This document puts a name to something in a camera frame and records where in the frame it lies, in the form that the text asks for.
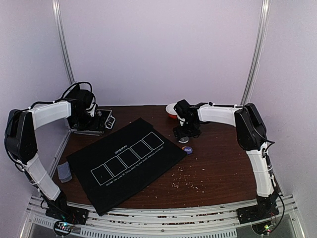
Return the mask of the purple small blind button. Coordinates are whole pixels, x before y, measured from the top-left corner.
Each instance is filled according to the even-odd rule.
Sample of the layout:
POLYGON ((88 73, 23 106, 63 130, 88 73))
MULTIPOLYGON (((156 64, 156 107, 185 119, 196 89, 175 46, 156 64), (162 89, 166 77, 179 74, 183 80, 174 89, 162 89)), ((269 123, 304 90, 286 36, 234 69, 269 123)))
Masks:
POLYGON ((190 146, 184 146, 182 147, 182 150, 184 150, 188 155, 193 153, 193 148, 190 146))

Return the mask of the black dealer button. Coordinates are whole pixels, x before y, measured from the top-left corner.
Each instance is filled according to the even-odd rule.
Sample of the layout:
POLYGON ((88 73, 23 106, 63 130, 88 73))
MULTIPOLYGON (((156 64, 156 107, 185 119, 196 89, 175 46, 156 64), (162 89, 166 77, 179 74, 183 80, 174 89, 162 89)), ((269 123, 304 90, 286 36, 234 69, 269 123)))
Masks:
POLYGON ((189 137, 182 137, 178 141, 179 143, 185 144, 189 142, 189 137))

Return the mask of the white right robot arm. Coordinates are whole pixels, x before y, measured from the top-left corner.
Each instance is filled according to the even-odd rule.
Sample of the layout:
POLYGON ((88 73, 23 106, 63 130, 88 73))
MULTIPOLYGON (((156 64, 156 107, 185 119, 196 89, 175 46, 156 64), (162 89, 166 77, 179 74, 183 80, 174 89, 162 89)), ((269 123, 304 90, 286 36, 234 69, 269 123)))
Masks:
POLYGON ((273 141, 266 136, 266 126, 256 106, 253 103, 216 105, 211 102, 190 105, 186 100, 181 100, 173 105, 173 109, 180 123, 173 129, 179 142, 200 136, 200 125, 204 123, 216 122, 236 128, 237 142, 250 159, 257 186, 257 205, 249 212, 259 219, 270 214, 277 199, 268 155, 273 141))

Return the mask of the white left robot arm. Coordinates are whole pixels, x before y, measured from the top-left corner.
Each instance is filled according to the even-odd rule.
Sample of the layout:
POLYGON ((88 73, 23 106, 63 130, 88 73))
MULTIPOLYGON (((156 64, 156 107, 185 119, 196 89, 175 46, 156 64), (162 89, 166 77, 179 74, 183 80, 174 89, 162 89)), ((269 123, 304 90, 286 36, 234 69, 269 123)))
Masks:
POLYGON ((25 173, 29 183, 36 187, 44 198, 56 202, 62 191, 54 183, 44 168, 38 155, 36 129, 60 119, 73 118, 85 129, 93 123, 97 106, 87 109, 79 100, 52 101, 25 110, 12 110, 9 113, 4 133, 4 146, 8 156, 25 173))

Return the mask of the white and red bowl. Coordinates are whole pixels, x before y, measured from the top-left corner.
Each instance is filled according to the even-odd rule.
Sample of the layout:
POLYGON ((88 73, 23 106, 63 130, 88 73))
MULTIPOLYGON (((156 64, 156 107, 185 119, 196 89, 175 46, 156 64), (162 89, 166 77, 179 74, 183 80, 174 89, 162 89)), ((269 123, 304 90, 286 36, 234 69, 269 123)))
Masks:
POLYGON ((175 107, 176 103, 171 103, 171 104, 168 104, 166 107, 165 107, 165 110, 168 114, 168 116, 172 119, 178 119, 178 114, 177 112, 175 111, 174 107, 175 107))

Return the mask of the aluminium poker chip case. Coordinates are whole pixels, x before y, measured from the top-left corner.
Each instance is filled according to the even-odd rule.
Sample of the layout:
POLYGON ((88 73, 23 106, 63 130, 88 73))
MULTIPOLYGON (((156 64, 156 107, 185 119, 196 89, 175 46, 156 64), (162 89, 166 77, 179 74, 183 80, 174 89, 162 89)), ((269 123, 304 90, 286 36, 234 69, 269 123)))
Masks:
MULTIPOLYGON (((76 93, 80 89, 93 92, 89 82, 77 82, 66 89, 62 94, 62 98, 66 101, 75 99, 76 93)), ((65 124, 72 132, 87 135, 103 135, 107 129, 111 130, 113 128, 115 117, 112 115, 112 110, 100 108, 96 102, 96 97, 93 99, 93 104, 88 111, 92 116, 92 123, 87 129, 70 129, 68 118, 65 120, 65 124)))

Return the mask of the grey playing card deck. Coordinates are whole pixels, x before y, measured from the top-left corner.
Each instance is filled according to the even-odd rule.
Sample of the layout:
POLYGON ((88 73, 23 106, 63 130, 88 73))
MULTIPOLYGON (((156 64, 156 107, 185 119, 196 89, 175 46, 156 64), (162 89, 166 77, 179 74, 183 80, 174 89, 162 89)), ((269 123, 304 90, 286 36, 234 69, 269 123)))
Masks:
POLYGON ((61 183, 66 183, 72 180, 71 170, 68 162, 57 166, 58 179, 61 183))

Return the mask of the black poker play mat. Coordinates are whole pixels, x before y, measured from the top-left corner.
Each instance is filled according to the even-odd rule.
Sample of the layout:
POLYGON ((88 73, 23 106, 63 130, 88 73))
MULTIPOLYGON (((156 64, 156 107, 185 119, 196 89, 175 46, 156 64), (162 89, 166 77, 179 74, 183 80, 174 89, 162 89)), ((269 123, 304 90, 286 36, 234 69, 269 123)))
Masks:
POLYGON ((99 216, 135 195, 187 156, 142 118, 67 156, 99 216))

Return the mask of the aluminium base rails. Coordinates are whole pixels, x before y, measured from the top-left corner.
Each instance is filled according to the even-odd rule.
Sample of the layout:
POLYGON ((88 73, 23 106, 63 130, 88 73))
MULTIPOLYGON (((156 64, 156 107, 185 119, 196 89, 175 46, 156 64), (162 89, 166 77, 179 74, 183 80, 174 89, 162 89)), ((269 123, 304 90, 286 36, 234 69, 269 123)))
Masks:
POLYGON ((72 206, 89 211, 84 225, 57 225, 45 215, 42 199, 30 198, 20 238, 304 238, 293 196, 277 201, 279 215, 242 224, 239 208, 255 200, 177 209, 114 208, 99 216, 90 205, 72 206))

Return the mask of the right aluminium frame post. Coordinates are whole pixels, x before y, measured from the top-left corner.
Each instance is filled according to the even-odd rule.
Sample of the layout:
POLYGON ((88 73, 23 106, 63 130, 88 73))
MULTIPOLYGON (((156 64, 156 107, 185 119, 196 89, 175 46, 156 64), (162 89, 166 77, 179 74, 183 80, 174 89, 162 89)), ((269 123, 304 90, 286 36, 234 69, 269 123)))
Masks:
POLYGON ((255 86, 255 82, 257 79, 257 74, 259 72, 260 57, 261 57, 261 54, 262 54, 263 49, 264 49, 265 38, 266 38, 266 34, 267 34, 270 5, 271 5, 270 0, 263 0, 262 1, 253 57, 252 57, 251 66, 250 66, 248 77, 247 77, 247 82, 246 82, 244 92, 242 95, 242 99, 240 102, 240 104, 242 104, 242 105, 250 102, 250 99, 251 99, 251 96, 253 93, 253 89, 255 86))

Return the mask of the aluminium frame post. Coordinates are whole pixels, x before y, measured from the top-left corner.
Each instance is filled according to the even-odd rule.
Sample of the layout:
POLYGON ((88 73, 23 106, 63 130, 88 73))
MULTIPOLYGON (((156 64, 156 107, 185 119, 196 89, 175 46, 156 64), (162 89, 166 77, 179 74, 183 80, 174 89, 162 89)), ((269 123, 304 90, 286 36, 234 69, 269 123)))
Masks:
POLYGON ((57 27, 59 43, 60 43, 61 52, 62 52, 62 58, 63 58, 67 78, 68 78, 69 84, 71 85, 75 82, 75 79, 73 76, 73 71, 72 71, 69 53, 67 49, 67 43, 66 43, 66 38, 65 38, 64 28, 63 28, 61 10, 60 10, 60 1, 52 0, 52 5, 53 5, 53 15, 54 15, 55 24, 57 27))
POLYGON ((263 49, 264 49, 265 38, 266 38, 266 34, 267 34, 270 5, 271 5, 270 0, 263 0, 262 1, 253 57, 252 57, 251 66, 250 66, 248 77, 247 77, 247 82, 246 82, 244 92, 242 95, 242 99, 240 102, 240 104, 242 104, 242 105, 250 102, 250 99, 251 99, 251 96, 253 93, 253 89, 255 86, 255 82, 257 79, 257 74, 259 72, 260 57, 261 57, 261 54, 262 54, 263 49))

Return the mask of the left aluminium frame post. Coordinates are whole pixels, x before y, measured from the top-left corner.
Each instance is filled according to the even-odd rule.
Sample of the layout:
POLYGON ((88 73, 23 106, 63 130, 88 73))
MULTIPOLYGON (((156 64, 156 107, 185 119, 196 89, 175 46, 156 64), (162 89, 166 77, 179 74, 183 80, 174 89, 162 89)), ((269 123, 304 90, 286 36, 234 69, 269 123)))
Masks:
POLYGON ((60 10, 60 1, 52 0, 52 5, 53 5, 53 15, 54 15, 55 24, 57 27, 59 43, 60 43, 61 52, 62 52, 62 58, 63 58, 67 78, 68 78, 69 84, 71 85, 75 82, 75 79, 73 76, 73 71, 72 71, 69 53, 67 49, 67 43, 66 43, 66 38, 65 38, 64 28, 63 28, 61 10, 60 10))

